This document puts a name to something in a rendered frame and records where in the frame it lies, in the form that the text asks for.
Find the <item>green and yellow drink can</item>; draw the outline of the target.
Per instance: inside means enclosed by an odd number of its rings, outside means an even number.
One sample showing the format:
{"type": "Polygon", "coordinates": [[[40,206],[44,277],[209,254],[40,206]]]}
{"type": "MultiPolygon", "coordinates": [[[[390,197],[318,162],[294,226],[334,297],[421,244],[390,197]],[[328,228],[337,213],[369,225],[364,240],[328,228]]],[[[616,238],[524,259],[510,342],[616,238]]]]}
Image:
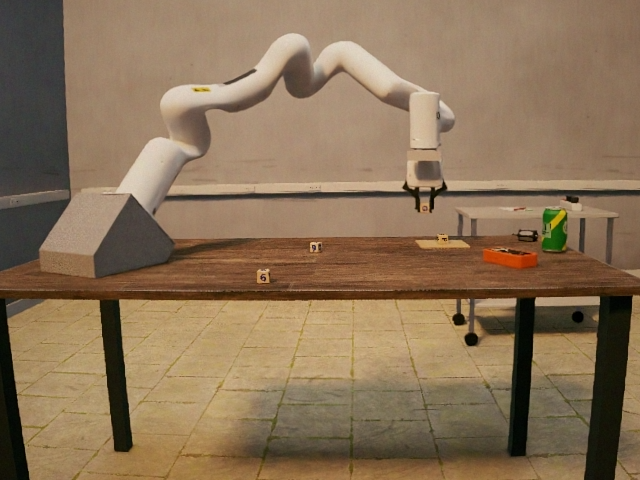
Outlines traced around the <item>green and yellow drink can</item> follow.
{"type": "Polygon", "coordinates": [[[567,248],[566,207],[548,206],[543,212],[542,250],[546,253],[559,254],[567,248]]]}

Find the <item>beige square mat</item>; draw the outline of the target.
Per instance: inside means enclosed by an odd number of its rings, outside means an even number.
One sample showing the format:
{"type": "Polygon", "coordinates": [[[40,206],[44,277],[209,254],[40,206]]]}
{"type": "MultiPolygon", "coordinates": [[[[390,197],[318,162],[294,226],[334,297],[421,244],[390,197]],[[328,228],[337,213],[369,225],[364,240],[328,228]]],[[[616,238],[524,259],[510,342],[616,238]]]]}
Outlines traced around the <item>beige square mat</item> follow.
{"type": "Polygon", "coordinates": [[[448,240],[448,244],[439,244],[437,240],[415,240],[422,249],[427,248],[470,248],[468,244],[462,240],[448,240]]]}

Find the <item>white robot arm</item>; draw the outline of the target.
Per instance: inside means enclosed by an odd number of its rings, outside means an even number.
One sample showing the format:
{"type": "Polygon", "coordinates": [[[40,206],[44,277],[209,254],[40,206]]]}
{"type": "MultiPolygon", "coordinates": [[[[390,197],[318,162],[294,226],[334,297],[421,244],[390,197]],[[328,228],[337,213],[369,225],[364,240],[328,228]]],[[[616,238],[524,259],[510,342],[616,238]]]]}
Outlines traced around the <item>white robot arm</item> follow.
{"type": "Polygon", "coordinates": [[[410,113],[410,148],[414,150],[407,151],[407,160],[441,161],[441,151],[435,147],[442,146],[440,133],[454,127],[455,116],[440,101],[440,94],[401,79],[353,42],[327,46],[313,65],[308,40],[287,34],[271,45],[257,66],[228,82],[169,90],[161,99],[160,111],[170,138],[152,139],[115,193],[132,193],[155,219],[182,167],[209,150],[211,131],[206,111],[246,110],[267,99],[282,76],[291,96],[308,98],[340,72],[346,72],[383,103],[410,113]]]}

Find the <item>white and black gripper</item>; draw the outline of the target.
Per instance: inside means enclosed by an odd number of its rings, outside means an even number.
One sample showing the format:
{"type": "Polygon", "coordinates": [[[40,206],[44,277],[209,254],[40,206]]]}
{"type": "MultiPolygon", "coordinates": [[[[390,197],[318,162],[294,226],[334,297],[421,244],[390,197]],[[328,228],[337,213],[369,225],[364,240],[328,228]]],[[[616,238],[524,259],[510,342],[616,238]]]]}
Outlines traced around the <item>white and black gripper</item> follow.
{"type": "Polygon", "coordinates": [[[420,212],[419,187],[430,187],[429,212],[434,210],[434,198],[448,189],[443,179],[442,155],[441,161],[408,161],[407,179],[402,189],[409,192],[415,198],[415,210],[420,212]],[[410,187],[415,187],[411,189],[410,187]],[[435,191],[435,187],[440,187],[435,191]],[[418,194],[418,195],[417,195],[418,194]]]}

